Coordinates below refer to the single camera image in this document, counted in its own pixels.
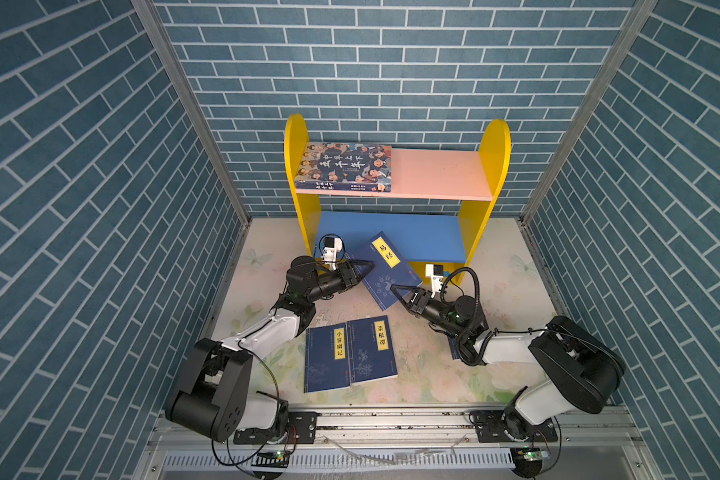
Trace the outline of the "blue book yellow label Yijing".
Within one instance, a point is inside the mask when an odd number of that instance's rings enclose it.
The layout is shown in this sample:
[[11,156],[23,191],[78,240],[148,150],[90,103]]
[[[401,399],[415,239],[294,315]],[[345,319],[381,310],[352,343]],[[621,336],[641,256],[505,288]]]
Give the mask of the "blue book yellow label Yijing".
[[384,232],[348,249],[352,260],[370,261],[374,268],[364,277],[363,284],[382,311],[392,307],[397,297],[392,285],[419,287],[422,279]]

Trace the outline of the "colourful illustrated thick book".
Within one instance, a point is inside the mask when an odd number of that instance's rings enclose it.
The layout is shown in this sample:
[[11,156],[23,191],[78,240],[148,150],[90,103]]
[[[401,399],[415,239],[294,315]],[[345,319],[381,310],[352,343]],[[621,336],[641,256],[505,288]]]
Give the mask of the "colourful illustrated thick book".
[[392,191],[392,147],[382,144],[309,142],[297,164],[297,189]]

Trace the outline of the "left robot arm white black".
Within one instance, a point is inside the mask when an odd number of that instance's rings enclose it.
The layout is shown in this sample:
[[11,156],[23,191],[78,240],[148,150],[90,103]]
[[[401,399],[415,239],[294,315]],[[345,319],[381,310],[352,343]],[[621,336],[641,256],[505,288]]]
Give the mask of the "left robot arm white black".
[[217,443],[238,432],[266,441],[283,437],[288,402],[279,392],[249,392],[254,363],[301,335],[317,301],[352,289],[374,268],[369,260],[343,259],[330,268],[307,255],[295,258],[284,290],[263,319],[222,340],[203,338],[189,349],[167,397],[165,418]]

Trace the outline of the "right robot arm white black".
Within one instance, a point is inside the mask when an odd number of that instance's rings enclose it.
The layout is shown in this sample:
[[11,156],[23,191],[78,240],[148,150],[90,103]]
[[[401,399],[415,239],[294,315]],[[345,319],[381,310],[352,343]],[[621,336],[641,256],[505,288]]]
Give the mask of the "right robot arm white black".
[[408,313],[426,320],[431,329],[452,341],[463,364],[518,363],[541,368],[545,379],[521,388],[504,407],[500,422],[509,439],[527,441],[541,425],[571,410],[589,414],[603,410],[626,370],[616,353],[562,315],[543,327],[522,331],[489,327],[480,282],[472,268],[455,270],[442,286],[460,274],[471,277],[473,293],[453,301],[446,300],[442,291],[423,287],[393,284],[390,290]]

